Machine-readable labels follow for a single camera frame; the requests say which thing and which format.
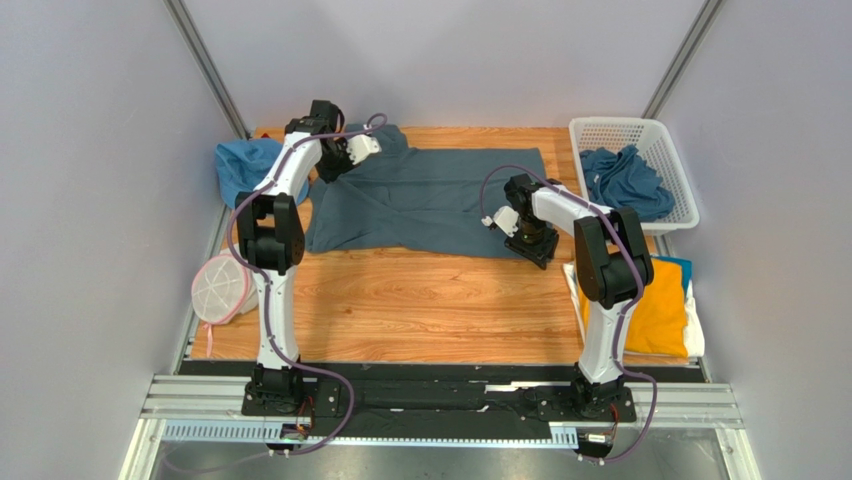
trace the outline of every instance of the blue clothing in basket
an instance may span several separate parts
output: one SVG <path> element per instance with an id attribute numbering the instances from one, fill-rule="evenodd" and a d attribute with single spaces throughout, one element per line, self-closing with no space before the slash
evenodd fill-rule
<path id="1" fill-rule="evenodd" d="M 674 209 L 672 193 L 663 179 L 639 156 L 635 145 L 618 154 L 605 148 L 580 152 L 589 200 L 613 208 L 632 207 L 639 220 L 653 222 Z"/>
<path id="2" fill-rule="evenodd" d="M 269 173 L 281 143 L 271 138 L 235 140 L 216 146 L 216 173 L 219 174 L 219 193 L 231 208 L 236 208 L 237 194 L 251 192 Z M 302 186 L 296 204 L 308 196 L 308 182 Z"/>

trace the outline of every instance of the folded cloth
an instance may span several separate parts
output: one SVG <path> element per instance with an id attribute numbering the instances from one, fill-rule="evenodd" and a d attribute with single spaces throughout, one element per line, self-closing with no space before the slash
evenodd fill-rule
<path id="1" fill-rule="evenodd" d="M 684 300 L 682 267 L 657 258 L 651 262 L 654 266 L 654 281 L 645 288 L 645 295 L 633 312 L 627 329 L 625 351 L 676 357 L 704 355 L 704 334 L 695 313 L 691 284 L 687 287 Z M 563 269 L 585 339 L 589 300 L 577 286 L 574 265 L 566 264 Z"/>
<path id="2" fill-rule="evenodd" d="M 236 208 L 237 194 L 251 192 L 269 173 L 281 153 L 281 143 L 271 138 L 235 140 L 216 146 L 216 173 L 219 194 L 231 208 Z M 296 203 L 308 195 L 308 183 L 299 192 Z"/>
<path id="3" fill-rule="evenodd" d="M 632 207 L 639 220 L 653 222 L 670 214 L 674 197 L 661 187 L 663 180 L 639 156 L 635 145 L 618 154 L 605 148 L 580 152 L 589 200 L 619 208 Z"/>
<path id="4" fill-rule="evenodd" d="M 347 130 L 360 129 L 348 126 Z M 538 149 L 409 148 L 393 125 L 374 134 L 382 153 L 335 182 L 314 182 L 313 216 L 305 243 L 309 252 L 405 246 L 474 257 L 518 258 L 505 236 L 482 226 L 479 187 L 507 163 L 544 175 Z M 520 172 L 497 172 L 485 190 L 485 211 L 506 205 L 503 185 Z"/>

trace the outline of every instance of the gray floor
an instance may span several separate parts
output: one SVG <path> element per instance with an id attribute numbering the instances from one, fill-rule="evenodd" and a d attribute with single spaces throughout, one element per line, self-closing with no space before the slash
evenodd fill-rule
<path id="1" fill-rule="evenodd" d="M 616 450 L 636 433 L 619 431 Z M 255 444 L 191 442 L 163 445 L 168 459 L 182 468 L 228 464 L 262 452 Z M 580 463 L 573 452 L 543 449 L 441 447 L 327 447 L 304 457 L 264 457 L 235 468 L 188 476 L 157 467 L 152 478 L 178 479 L 691 479 L 727 478 L 713 430 L 652 430 L 628 460 L 604 467 Z"/>

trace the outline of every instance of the teal garment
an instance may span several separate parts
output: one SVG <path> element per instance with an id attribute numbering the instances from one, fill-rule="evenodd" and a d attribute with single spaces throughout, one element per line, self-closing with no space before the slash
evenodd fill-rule
<path id="1" fill-rule="evenodd" d="M 237 195 L 251 192 L 260 183 L 278 154 L 281 143 L 271 138 L 234 140 L 216 145 L 216 173 L 219 176 L 219 194 L 231 208 L 236 208 Z M 296 197 L 300 204 L 308 196 L 308 182 Z"/>
<path id="2" fill-rule="evenodd" d="M 360 129 L 349 126 L 347 130 Z M 314 210 L 305 236 L 311 253 L 404 246 L 473 257 L 520 258 L 503 245 L 503 232 L 482 225 L 479 187 L 489 172 L 517 164 L 544 176 L 538 149 L 410 148 L 393 125 L 377 131 L 382 152 L 336 181 L 311 186 Z M 503 186 L 513 175 L 497 172 L 485 190 L 485 211 L 509 202 Z"/>
<path id="3" fill-rule="evenodd" d="M 639 156 L 635 145 L 618 154 L 605 148 L 580 152 L 589 200 L 612 208 L 631 207 L 639 220 L 653 222 L 674 209 L 674 196 L 663 188 L 657 171 Z"/>
<path id="4" fill-rule="evenodd" d="M 681 276 L 681 285 L 683 286 L 683 297 L 686 299 L 686 292 L 689 290 L 689 282 L 692 281 L 692 261 L 683 258 L 663 257 L 655 255 L 655 258 L 664 262 L 676 263 L 680 265 L 683 275 Z"/>

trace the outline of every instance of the metal corner post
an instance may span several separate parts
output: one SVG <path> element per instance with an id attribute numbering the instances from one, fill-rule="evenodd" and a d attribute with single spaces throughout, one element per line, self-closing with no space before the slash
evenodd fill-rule
<path id="1" fill-rule="evenodd" d="M 219 71 L 216 70 L 216 65 L 210 57 L 210 52 L 204 46 L 204 41 L 202 41 L 195 23 L 192 21 L 192 16 L 189 14 L 186 4 L 183 0 L 163 0 L 163 3 L 166 4 L 178 30 L 180 30 L 183 38 L 186 40 L 192 56 L 195 57 L 195 61 L 198 63 L 199 68 L 201 68 L 204 78 L 207 80 L 208 85 L 210 85 L 210 90 L 213 91 L 216 101 L 222 107 L 222 112 L 225 114 L 225 118 L 228 119 L 234 135 L 237 138 L 248 139 L 250 132 L 246 128 L 245 122 L 243 122 L 231 95 L 228 93 L 228 89 L 225 88 L 225 83 L 222 81 Z"/>
<path id="2" fill-rule="evenodd" d="M 672 59 L 672 63 L 669 65 L 668 70 L 666 70 L 659 86 L 657 86 L 654 96 L 648 102 L 645 113 L 642 114 L 643 118 L 657 118 L 657 115 L 660 114 L 660 110 L 663 109 L 663 105 L 686 70 L 689 61 L 698 50 L 701 40 L 710 29 L 710 25 L 713 23 L 724 3 L 725 0 L 705 0 L 704 5 L 702 5 L 701 10 L 699 10 L 698 15 L 695 17 L 695 21 L 689 27 L 683 43 L 681 43 L 674 59 Z"/>

